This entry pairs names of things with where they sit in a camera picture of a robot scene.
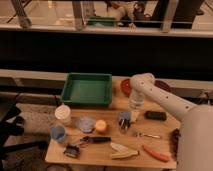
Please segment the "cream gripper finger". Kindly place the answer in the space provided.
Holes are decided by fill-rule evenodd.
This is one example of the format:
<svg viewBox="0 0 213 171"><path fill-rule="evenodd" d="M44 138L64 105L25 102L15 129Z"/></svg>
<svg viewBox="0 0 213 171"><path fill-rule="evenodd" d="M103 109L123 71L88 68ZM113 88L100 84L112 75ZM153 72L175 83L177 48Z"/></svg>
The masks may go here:
<svg viewBox="0 0 213 171"><path fill-rule="evenodd" d="M138 116L139 116L139 114L140 114L140 111L139 111L139 110L132 110L132 111L130 112L130 122L131 122L131 123L136 122L136 121L137 121L137 118L138 118Z"/></svg>

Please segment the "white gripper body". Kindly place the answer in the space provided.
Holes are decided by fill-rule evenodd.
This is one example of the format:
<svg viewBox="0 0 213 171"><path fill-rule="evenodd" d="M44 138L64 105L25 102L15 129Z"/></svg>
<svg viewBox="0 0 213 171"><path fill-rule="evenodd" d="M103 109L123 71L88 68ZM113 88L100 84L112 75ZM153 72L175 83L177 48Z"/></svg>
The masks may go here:
<svg viewBox="0 0 213 171"><path fill-rule="evenodd" d="M129 107L131 109L139 110L144 104L145 96L143 93L139 93L136 90L132 90L129 96Z"/></svg>

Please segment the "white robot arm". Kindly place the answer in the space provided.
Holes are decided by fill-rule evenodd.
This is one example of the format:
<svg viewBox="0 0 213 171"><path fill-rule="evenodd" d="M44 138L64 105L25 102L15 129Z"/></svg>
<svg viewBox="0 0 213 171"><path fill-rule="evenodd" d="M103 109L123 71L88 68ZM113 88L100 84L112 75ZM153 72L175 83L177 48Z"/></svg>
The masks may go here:
<svg viewBox="0 0 213 171"><path fill-rule="evenodd" d="M176 171L213 171L213 106L197 105L154 83L151 73L132 76L130 106L139 107L148 97L181 122Z"/></svg>

